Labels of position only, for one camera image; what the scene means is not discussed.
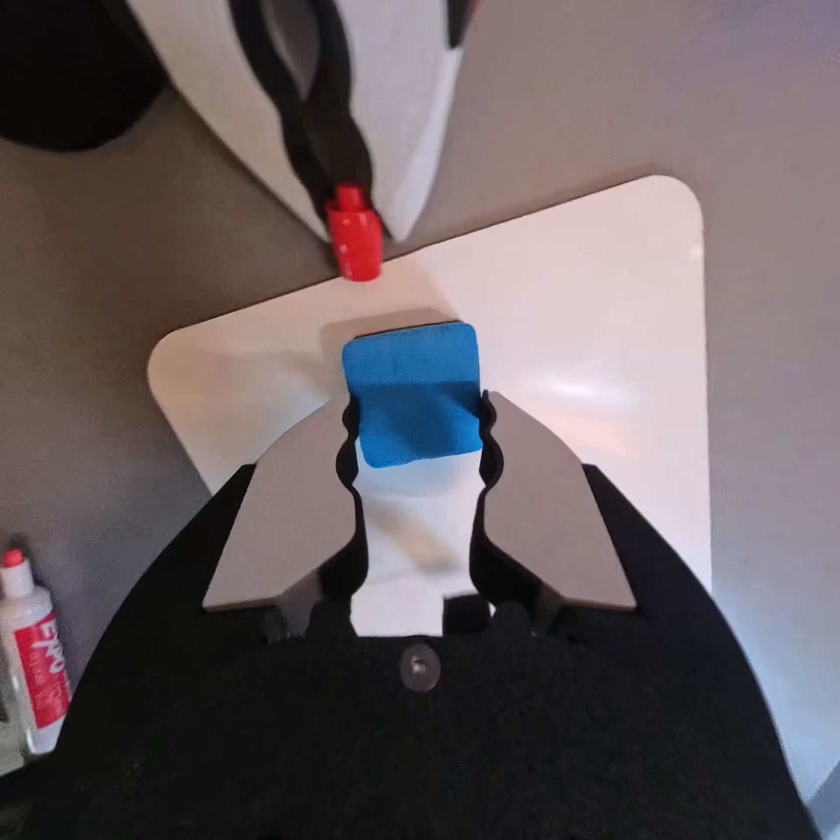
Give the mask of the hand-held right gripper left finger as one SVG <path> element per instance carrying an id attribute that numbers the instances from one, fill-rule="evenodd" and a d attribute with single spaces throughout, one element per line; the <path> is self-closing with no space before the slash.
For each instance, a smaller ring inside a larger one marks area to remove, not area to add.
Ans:
<path id="1" fill-rule="evenodd" d="M 268 447 L 253 474 L 203 598 L 208 613 L 277 606 L 310 617 L 350 610 L 369 571 L 356 401 L 329 401 Z"/>

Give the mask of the blue whiteboard eraser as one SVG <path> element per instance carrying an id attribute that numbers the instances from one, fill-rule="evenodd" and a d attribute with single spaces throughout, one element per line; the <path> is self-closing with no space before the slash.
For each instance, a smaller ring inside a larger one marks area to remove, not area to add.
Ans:
<path id="1" fill-rule="evenodd" d="M 368 466 L 481 449 L 480 357 L 471 325 L 439 322 L 363 335 L 344 345 L 342 363 Z"/>

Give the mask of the red marker cap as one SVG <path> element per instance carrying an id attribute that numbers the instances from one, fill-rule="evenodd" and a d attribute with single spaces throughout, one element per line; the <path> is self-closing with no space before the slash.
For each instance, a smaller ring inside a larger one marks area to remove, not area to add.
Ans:
<path id="1" fill-rule="evenodd" d="M 341 277 L 368 282 L 381 274 L 382 222 L 367 192 L 356 182 L 340 182 L 325 213 Z"/>

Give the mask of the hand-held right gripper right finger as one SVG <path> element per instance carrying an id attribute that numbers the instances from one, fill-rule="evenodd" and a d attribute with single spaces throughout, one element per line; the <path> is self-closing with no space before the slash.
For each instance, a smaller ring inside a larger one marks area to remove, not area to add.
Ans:
<path id="1" fill-rule="evenodd" d="M 637 600 L 581 460 L 499 392 L 481 397 L 470 578 L 494 606 L 538 621 L 564 606 L 630 613 Z"/>

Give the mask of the red whiteboard marker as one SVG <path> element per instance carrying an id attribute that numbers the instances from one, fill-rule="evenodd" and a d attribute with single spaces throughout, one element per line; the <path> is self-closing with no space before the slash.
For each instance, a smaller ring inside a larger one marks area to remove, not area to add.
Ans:
<path id="1" fill-rule="evenodd" d="M 55 750 L 71 687 L 54 604 L 20 548 L 2 558 L 2 646 L 28 754 Z"/>

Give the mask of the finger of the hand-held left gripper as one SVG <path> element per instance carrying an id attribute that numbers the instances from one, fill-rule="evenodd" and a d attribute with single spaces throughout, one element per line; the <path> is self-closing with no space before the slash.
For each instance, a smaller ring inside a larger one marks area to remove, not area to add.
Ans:
<path id="1" fill-rule="evenodd" d="M 174 88 L 246 171 L 322 242 L 329 233 L 296 173 L 277 105 L 258 81 L 229 2 L 128 1 Z"/>
<path id="2" fill-rule="evenodd" d="M 463 55 L 450 2 L 316 2 L 316 160 L 408 240 L 432 192 Z"/>

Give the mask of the white whiteboard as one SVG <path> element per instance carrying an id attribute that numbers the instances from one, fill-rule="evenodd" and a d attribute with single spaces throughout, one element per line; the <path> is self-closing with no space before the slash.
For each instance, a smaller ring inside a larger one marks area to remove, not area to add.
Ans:
<path id="1" fill-rule="evenodd" d="M 700 205 L 657 175 L 451 238 L 384 263 L 370 282 L 333 279 L 176 330 L 154 348 L 152 393 L 211 491 L 203 598 L 256 461 L 329 401 L 355 401 L 342 363 L 360 336 L 471 325 L 480 398 L 499 392 L 577 454 L 644 617 L 644 575 L 666 597 L 711 588 L 707 341 Z M 361 637 L 453 635 L 455 609 L 489 611 L 470 578 L 481 450 L 374 469 L 356 441 L 369 571 L 350 618 Z M 507 602 L 494 605 L 504 610 Z"/>

